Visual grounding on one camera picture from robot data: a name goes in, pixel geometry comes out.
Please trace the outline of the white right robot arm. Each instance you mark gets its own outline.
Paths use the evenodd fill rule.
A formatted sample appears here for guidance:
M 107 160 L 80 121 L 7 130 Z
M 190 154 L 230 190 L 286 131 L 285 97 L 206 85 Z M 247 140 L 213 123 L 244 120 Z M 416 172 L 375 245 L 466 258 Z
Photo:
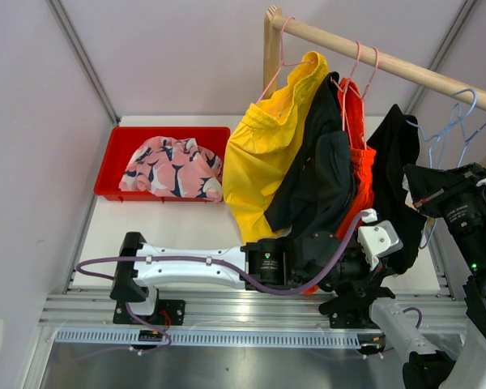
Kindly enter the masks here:
M 443 220 L 470 274 L 457 314 L 464 341 L 456 358 L 428 340 L 389 289 L 377 285 L 360 296 L 353 288 L 320 305 L 332 325 L 375 325 L 403 361 L 406 388 L 486 388 L 486 168 L 470 163 L 453 169 L 406 165 L 404 173 L 422 215 Z

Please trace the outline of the black shorts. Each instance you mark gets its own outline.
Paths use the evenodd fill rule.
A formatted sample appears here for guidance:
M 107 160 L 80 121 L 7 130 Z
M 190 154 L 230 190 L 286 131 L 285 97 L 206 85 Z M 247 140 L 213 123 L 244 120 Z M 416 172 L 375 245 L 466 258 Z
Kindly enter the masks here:
M 390 221 L 403 244 L 387 260 L 388 267 L 399 275 L 416 261 L 425 223 L 425 217 L 406 204 L 407 190 L 403 187 L 403 168 L 415 164 L 420 154 L 417 124 L 416 117 L 406 115 L 394 104 L 367 141 L 376 152 L 373 207 L 383 220 Z

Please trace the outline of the dark grey shorts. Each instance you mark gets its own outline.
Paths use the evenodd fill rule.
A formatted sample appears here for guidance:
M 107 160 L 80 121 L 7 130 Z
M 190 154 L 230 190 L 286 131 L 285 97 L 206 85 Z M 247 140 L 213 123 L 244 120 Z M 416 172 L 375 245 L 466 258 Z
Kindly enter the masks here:
M 274 232 L 289 229 L 292 238 L 335 234 L 352 205 L 356 184 L 338 82 L 339 73 L 331 72 L 318 87 L 300 149 L 264 212 Z

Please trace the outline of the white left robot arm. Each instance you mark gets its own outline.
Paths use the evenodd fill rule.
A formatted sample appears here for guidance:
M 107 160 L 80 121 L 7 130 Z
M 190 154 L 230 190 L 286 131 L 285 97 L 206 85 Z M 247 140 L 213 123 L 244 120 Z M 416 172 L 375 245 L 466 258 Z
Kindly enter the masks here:
M 335 328 L 372 328 L 369 307 L 392 297 L 382 281 L 394 274 L 390 256 L 403 248 L 396 233 L 380 225 L 360 227 L 345 242 L 330 233 L 264 238 L 219 250 L 172 250 L 127 233 L 110 297 L 128 305 L 143 324 L 159 316 L 158 288 L 165 284 L 212 284 L 278 297 L 317 287 L 333 293 L 319 307 Z

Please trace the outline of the blue hanger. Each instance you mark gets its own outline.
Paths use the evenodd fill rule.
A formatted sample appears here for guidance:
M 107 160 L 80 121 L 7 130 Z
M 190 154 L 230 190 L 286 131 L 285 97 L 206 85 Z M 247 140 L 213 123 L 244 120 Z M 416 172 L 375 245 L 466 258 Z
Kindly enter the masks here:
M 464 88 L 459 90 L 458 92 L 453 93 L 452 97 L 465 96 L 466 94 L 472 98 L 472 103 L 468 106 L 467 110 L 463 111 L 464 103 L 461 101 L 455 103 L 450 111 L 449 121 L 436 134 L 428 135 L 425 128 L 420 124 L 416 124 L 411 120 L 406 120 L 406 123 L 410 127 L 417 129 L 423 142 L 428 145 L 428 166 L 431 169 L 439 169 L 441 167 L 451 131 L 456 126 L 462 126 L 476 107 L 478 92 L 474 88 Z
M 467 149 L 468 147 L 470 146 L 470 143 L 472 142 L 472 140 L 486 127 L 486 122 L 483 123 L 477 130 L 473 131 L 470 135 L 467 133 L 467 130 L 466 130 L 466 127 L 465 125 L 463 124 L 462 126 L 460 126 L 461 128 L 461 132 L 462 132 L 462 136 L 463 136 L 463 149 L 461 151 L 461 154 L 458 158 L 458 162 L 456 164 L 456 167 L 460 167 L 462 165 L 462 162 L 463 162 L 463 158 L 467 152 Z

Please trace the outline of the pink shark print shorts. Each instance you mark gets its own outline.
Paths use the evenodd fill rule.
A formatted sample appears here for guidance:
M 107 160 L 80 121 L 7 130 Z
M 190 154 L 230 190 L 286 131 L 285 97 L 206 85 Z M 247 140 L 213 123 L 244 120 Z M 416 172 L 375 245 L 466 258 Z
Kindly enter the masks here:
M 194 138 L 156 136 L 134 151 L 118 189 L 156 197 L 223 200 L 223 161 Z

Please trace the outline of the orange shorts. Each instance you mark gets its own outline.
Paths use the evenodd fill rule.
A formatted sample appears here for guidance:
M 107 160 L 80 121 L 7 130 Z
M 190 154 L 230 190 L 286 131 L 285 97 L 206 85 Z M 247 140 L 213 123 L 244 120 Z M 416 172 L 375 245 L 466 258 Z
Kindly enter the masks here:
M 339 79 L 339 82 L 335 84 L 337 88 L 343 85 L 343 79 Z M 338 90 L 338 101 L 340 104 L 339 98 L 340 91 Z M 370 148 L 367 150 L 358 150 L 349 146 L 349 149 L 351 153 L 352 173 L 356 184 L 356 194 L 347 215 L 338 227 L 337 232 L 333 234 L 340 240 L 343 239 L 355 215 L 366 208 L 371 208 L 374 199 L 372 167 L 376 152 Z

